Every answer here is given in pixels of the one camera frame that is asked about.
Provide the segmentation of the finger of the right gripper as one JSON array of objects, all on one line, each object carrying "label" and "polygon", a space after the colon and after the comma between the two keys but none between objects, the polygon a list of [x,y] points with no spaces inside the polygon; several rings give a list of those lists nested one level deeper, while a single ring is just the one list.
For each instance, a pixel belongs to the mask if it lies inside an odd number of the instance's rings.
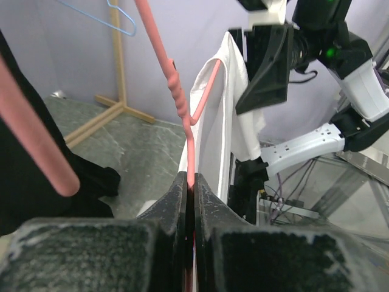
[{"label": "finger of the right gripper", "polygon": [[255,26],[244,36],[249,84],[235,106],[238,115],[286,101],[294,30]]}]

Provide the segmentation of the pink wire hanger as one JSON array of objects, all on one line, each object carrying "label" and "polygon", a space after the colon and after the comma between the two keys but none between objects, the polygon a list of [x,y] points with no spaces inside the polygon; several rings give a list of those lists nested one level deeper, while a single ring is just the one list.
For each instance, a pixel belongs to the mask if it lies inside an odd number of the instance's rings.
[{"label": "pink wire hanger", "polygon": [[[207,95],[204,94],[196,108],[196,115],[191,116],[187,99],[181,88],[179,74],[173,60],[167,57],[159,31],[147,1],[137,1],[137,9],[143,21],[148,37],[167,79],[168,88],[174,99],[177,113],[182,119],[187,138],[187,203],[185,209],[185,289],[191,290],[191,269],[193,265],[193,213],[189,205],[194,201],[195,184],[195,140],[191,131],[198,121]],[[50,182],[53,189],[61,196],[75,195],[80,189],[80,180],[67,159],[63,156],[52,136],[30,106],[17,82],[5,63],[1,63],[1,119],[14,137],[28,152],[35,165]]]}]

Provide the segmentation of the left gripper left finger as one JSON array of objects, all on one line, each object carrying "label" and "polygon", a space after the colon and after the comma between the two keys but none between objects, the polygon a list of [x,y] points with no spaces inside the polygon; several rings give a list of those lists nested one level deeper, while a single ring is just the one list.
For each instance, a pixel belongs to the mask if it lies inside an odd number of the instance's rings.
[{"label": "left gripper left finger", "polygon": [[187,175],[132,220],[34,219],[1,260],[2,291],[184,291]]}]

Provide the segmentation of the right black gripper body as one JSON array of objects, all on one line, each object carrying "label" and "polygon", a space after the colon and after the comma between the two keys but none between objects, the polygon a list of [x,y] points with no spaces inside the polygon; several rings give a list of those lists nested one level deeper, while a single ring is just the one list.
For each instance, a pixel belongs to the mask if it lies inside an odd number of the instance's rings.
[{"label": "right black gripper body", "polygon": [[304,73],[317,58],[319,44],[309,41],[289,24],[255,26],[252,30],[229,29],[241,54],[250,79],[276,68],[278,75],[295,70]]}]

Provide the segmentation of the white t shirt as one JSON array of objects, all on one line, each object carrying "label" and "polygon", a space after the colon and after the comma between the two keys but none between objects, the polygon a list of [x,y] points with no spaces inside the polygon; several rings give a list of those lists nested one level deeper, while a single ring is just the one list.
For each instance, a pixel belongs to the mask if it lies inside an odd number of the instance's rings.
[{"label": "white t shirt", "polygon": [[230,187],[230,161],[255,160],[261,155],[258,132],[266,122],[261,110],[238,115],[238,99],[249,79],[243,56],[232,34],[226,32],[217,51],[199,71],[190,90],[190,112],[194,113],[216,62],[220,62],[204,110],[192,126],[195,171],[204,176],[213,193],[227,202]]}]

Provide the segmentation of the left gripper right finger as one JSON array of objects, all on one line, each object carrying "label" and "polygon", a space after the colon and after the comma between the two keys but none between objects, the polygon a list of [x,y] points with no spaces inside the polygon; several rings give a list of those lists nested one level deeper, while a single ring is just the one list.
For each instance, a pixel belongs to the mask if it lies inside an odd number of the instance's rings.
[{"label": "left gripper right finger", "polygon": [[255,226],[194,181],[198,291],[387,291],[388,253],[328,226]]}]

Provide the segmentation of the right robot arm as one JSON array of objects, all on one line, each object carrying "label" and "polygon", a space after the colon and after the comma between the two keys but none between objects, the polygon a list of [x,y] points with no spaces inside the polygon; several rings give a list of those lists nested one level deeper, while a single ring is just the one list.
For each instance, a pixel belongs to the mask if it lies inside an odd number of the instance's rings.
[{"label": "right robot arm", "polygon": [[282,144],[266,147],[252,159],[236,161],[235,182],[228,206],[256,223],[256,205],[265,201],[275,221],[288,199],[280,190],[268,197],[264,184],[273,175],[304,161],[338,151],[362,151],[388,131],[388,96],[377,74],[368,43],[348,30],[349,1],[298,1],[291,22],[284,17],[286,1],[241,1],[249,13],[247,30],[232,29],[240,51],[247,54],[249,84],[235,111],[239,117],[287,99],[289,74],[308,71],[319,61],[339,84],[348,106],[328,123]]}]

